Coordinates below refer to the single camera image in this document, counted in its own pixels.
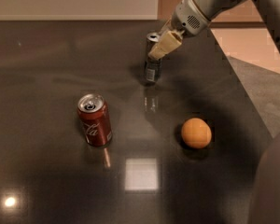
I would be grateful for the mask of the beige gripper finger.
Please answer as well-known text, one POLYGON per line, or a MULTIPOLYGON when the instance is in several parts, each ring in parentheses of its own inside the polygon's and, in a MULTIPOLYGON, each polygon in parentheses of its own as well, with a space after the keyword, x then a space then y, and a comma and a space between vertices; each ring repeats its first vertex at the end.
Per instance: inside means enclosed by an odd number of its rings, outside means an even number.
POLYGON ((163 35, 164 33, 167 33, 168 31, 172 30, 172 24, 171 24, 171 19, 169 19, 160 29, 159 35, 163 35))
POLYGON ((161 34, 159 41, 151 48, 148 57, 152 60, 162 59, 182 45, 183 36, 177 30, 167 30, 161 34))

